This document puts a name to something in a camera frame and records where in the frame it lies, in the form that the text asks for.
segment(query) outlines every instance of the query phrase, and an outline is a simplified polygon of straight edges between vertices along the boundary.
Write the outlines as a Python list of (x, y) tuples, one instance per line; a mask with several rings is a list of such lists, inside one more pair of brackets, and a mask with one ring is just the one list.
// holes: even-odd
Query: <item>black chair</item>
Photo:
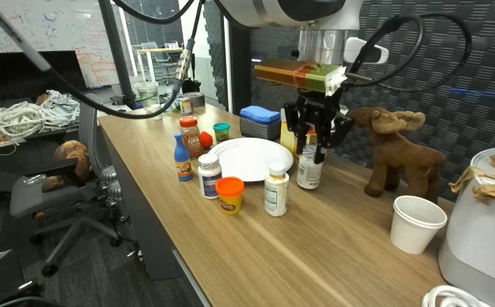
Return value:
[(68, 244), (75, 239), (77, 232), (82, 227), (90, 227), (106, 234), (111, 241), (111, 246), (119, 246), (121, 237), (108, 226), (101, 224), (96, 217), (111, 217), (116, 214), (116, 207), (111, 208), (113, 198), (121, 195), (119, 185), (116, 181), (116, 173), (113, 166), (102, 166), (101, 152), (97, 150), (97, 116), (96, 110), (82, 104), (80, 106), (80, 120), (78, 120), (78, 142), (85, 144), (89, 149), (90, 166), (94, 169), (96, 178), (87, 185), (72, 185), (60, 188), (56, 191), (43, 193), (41, 186), (44, 183), (44, 176), (49, 174), (73, 174), (75, 161), (67, 162), (60, 168), (49, 168), (38, 174), (22, 176), (15, 181), (10, 195), (10, 215), (12, 217), (39, 217), (44, 214), (55, 215), (70, 212), (75, 208), (77, 215), (67, 220), (60, 220), (48, 227), (36, 231), (31, 237), (31, 243), (39, 244), (43, 236), (48, 232), (55, 232), (58, 229), (67, 229), (65, 236), (60, 239), (58, 246), (46, 258), (43, 266), (43, 275), (51, 277), (58, 272), (58, 256), (63, 254)]

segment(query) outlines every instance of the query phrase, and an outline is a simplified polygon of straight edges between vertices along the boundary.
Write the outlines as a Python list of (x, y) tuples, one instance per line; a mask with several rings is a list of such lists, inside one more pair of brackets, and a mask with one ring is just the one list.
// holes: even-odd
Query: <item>white plate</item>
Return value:
[[(492, 168), (492, 164), (490, 164), (490, 156), (495, 156), (495, 149), (486, 149), (486, 150), (476, 154), (471, 159), (469, 166), (478, 168), (490, 176), (495, 176), (495, 168)], [(476, 181), (480, 185), (495, 185), (495, 179), (490, 179), (490, 178), (476, 178)]]
[(232, 139), (210, 154), (218, 157), (224, 178), (234, 176), (244, 183), (265, 181), (273, 162), (282, 162), (285, 171), (294, 166), (294, 156), (285, 147), (263, 139)]

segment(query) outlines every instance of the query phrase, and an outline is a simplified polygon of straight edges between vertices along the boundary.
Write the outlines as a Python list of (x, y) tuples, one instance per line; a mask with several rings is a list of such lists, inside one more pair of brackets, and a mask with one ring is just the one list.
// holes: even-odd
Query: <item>brown stuffed toy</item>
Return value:
[(418, 130), (425, 123), (425, 115), (360, 108), (353, 110), (350, 116), (357, 127), (370, 132), (372, 140), (374, 171), (365, 186), (365, 195), (377, 198), (384, 190), (398, 190), (399, 174), (405, 173), (408, 195), (437, 203), (440, 168), (445, 164), (445, 157), (399, 135), (399, 132)]
[[(68, 140), (65, 144), (61, 144), (56, 150), (55, 150), (55, 157), (56, 162), (63, 162), (68, 159), (75, 159), (75, 176), (77, 176), (77, 185), (84, 185), (89, 183), (92, 174), (92, 166), (89, 161), (89, 150), (84, 144), (77, 142), (77, 140)], [(48, 176), (41, 186), (43, 191), (55, 191), (60, 190), (63, 186), (72, 185), (72, 181), (67, 176)]]

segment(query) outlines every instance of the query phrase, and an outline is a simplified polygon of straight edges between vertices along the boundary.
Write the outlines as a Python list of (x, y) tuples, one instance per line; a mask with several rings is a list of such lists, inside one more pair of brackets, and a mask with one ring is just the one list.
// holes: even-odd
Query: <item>condiment bottle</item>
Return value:
[(271, 164), (265, 179), (265, 212), (271, 217), (282, 217), (287, 212), (288, 174), (283, 164)]
[(189, 98), (183, 98), (179, 101), (181, 115), (193, 115), (193, 101)]
[(174, 139), (176, 139), (174, 161), (176, 161), (177, 179), (189, 181), (193, 179), (189, 152), (186, 150), (183, 144), (181, 133), (176, 133)]
[(314, 164), (314, 156), (317, 149), (316, 130), (311, 128), (306, 135), (306, 145), (302, 149), (302, 156), (299, 157), (297, 168), (297, 185), (304, 190), (316, 190), (321, 181), (321, 168), (323, 162)]
[(198, 159), (200, 191), (203, 198), (215, 200), (215, 181), (220, 179), (218, 159), (213, 154), (200, 156)]
[(191, 159), (198, 159), (201, 156), (201, 145), (198, 139), (200, 130), (196, 125), (198, 125), (198, 120), (195, 116), (183, 116), (179, 120), (183, 144), (186, 145)]
[(288, 149), (294, 156), (297, 156), (297, 139), (294, 132), (288, 132), (287, 128), (287, 118), (285, 118), (285, 110), (280, 110), (280, 144)]

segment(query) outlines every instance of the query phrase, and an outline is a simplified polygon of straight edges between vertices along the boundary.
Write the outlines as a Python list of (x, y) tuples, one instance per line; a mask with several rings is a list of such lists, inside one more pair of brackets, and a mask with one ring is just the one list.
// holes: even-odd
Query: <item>white cable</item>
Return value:
[(451, 285), (432, 289), (432, 292), (423, 295), (422, 307), (437, 307), (439, 297), (442, 297), (439, 307), (490, 307), (471, 294)]
[(56, 91), (41, 104), (17, 103), (0, 108), (0, 135), (26, 139), (34, 133), (63, 130), (77, 123), (78, 103)]

